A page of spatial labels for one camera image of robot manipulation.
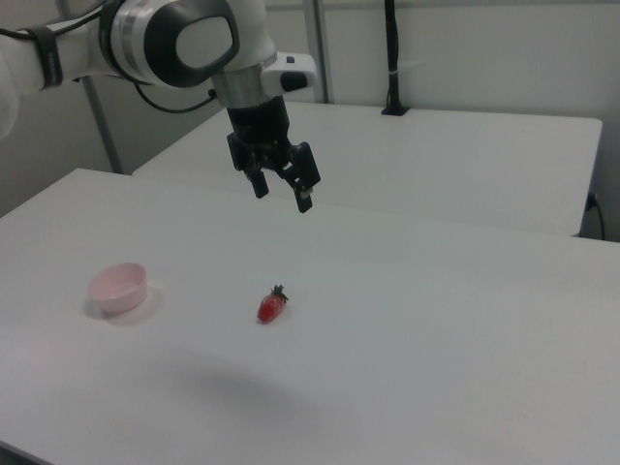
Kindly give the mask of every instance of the red strawberry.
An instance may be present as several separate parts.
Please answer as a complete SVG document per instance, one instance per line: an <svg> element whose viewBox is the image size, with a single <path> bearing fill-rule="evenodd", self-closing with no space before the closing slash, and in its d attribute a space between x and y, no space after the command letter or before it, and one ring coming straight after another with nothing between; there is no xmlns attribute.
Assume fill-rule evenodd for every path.
<svg viewBox="0 0 620 465"><path fill-rule="evenodd" d="M275 319L284 310L284 306L289 300L284 294L284 286L275 286L271 290L271 294L267 295L261 302L259 308L259 322L267 324Z"/></svg>

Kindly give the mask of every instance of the bowl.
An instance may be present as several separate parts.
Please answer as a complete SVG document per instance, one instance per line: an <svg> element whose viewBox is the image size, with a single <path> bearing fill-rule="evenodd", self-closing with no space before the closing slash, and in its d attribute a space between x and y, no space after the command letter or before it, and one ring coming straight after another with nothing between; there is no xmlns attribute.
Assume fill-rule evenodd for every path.
<svg viewBox="0 0 620 465"><path fill-rule="evenodd" d="M120 263L97 274L88 295L106 313L117 314L137 307L146 298L146 270L139 263Z"/></svg>

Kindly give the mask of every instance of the white table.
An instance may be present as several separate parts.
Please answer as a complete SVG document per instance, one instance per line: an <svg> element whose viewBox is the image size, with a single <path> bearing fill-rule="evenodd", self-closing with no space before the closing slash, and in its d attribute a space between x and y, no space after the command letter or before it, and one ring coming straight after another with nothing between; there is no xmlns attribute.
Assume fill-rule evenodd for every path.
<svg viewBox="0 0 620 465"><path fill-rule="evenodd" d="M595 119L287 103L291 140L307 140L316 202L522 231L576 235L597 154ZM135 176L252 193L233 169L221 111ZM268 178L274 196L293 199Z"/></svg>
<svg viewBox="0 0 620 465"><path fill-rule="evenodd" d="M91 276L145 265L105 319ZM620 456L620 247L79 170L0 219L0 441L55 464ZM290 306L258 325L283 284Z"/></svg>

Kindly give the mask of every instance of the cable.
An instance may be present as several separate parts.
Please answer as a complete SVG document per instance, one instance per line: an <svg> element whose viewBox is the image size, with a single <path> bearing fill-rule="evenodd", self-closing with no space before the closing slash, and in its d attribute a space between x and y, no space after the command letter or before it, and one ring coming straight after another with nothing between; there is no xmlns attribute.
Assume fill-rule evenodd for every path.
<svg viewBox="0 0 620 465"><path fill-rule="evenodd" d="M11 39L18 39L19 41L33 41L29 34L23 32L9 31L7 29L0 28L0 36L10 37Z"/></svg>
<svg viewBox="0 0 620 465"><path fill-rule="evenodd" d="M80 26L83 26L84 24L92 21L93 19L96 19L97 17L99 17L101 13L101 12L98 12L97 10L101 8L104 5L104 3L105 2L101 2L97 6L93 7L91 10L85 13L85 16L78 22L75 22L69 26L65 26L61 29L57 29L53 31L54 36L58 37L63 34L66 34L67 32L71 32L75 29L78 29ZM34 40L33 37L31 37L29 34L26 34L24 32L9 31L8 29L2 29L2 28L0 28L0 36L6 36L6 37L10 37L11 39L17 39L20 41L33 41Z"/></svg>
<svg viewBox="0 0 620 465"><path fill-rule="evenodd" d="M97 9L98 9L98 8L100 8L100 7L102 7L103 5L104 5L104 4L103 4L103 3L101 3L100 5L98 5L97 7L95 7L95 9L94 9L94 10L92 10L92 11L93 11L93 12L95 12L95 10L97 10ZM63 27L62 29L58 29L58 30L54 31L54 35L55 35L56 37L58 37L58 36L62 36L63 34L66 34L67 32L71 32L71 31L73 31L73 30L75 30L75 29L78 29L80 26L83 26L84 24L86 24L86 23L88 23L88 22L92 21L93 19L95 19L95 18L99 17L99 16L100 16L100 14L101 14L101 11L99 11L99 12L95 12L95 13L93 13L93 14L86 14L86 16L85 16L85 17L83 17L80 21L75 22L75 23L73 23L73 24L71 24L71 25L69 25L69 26L65 26L65 27Z"/></svg>
<svg viewBox="0 0 620 465"><path fill-rule="evenodd" d="M601 211L601 206L596 199L592 200L592 206L596 207L597 211L599 212L599 221L601 222L601 240L605 240L605 222L603 221L603 212Z"/></svg>
<svg viewBox="0 0 620 465"><path fill-rule="evenodd" d="M210 104L211 102L213 102L217 96L215 94L215 90L210 89L209 90L209 98L200 102L199 104L196 104L192 107L189 108L182 108L182 109L172 109L172 108L165 108L165 107L161 107L159 105L157 105L155 102L153 102L151 99L149 99L148 97L146 97L146 94L144 94L144 91L141 89L139 84L134 84L134 86L136 87L136 90L138 91L138 94L142 97L142 99L147 102L150 106L154 107L155 109L158 109L159 111L163 111L164 113L173 113L173 114L180 114L180 113L189 113L190 111L194 111L196 109L200 109L202 107L204 107L207 104Z"/></svg>

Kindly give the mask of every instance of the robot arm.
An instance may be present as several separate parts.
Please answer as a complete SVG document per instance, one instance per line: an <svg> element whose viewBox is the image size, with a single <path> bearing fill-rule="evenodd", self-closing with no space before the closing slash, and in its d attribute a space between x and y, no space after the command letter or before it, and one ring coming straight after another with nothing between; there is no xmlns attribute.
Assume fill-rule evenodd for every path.
<svg viewBox="0 0 620 465"><path fill-rule="evenodd" d="M0 138L24 96L63 79L112 75L193 87L212 78L233 127L234 167L259 198L268 192L262 169L277 172L306 211L320 176L309 145L289 142L282 95L313 85L316 66L310 56L277 52L265 19L262 0L107 0L48 26L42 38L34 29L23 39L0 36Z"/></svg>

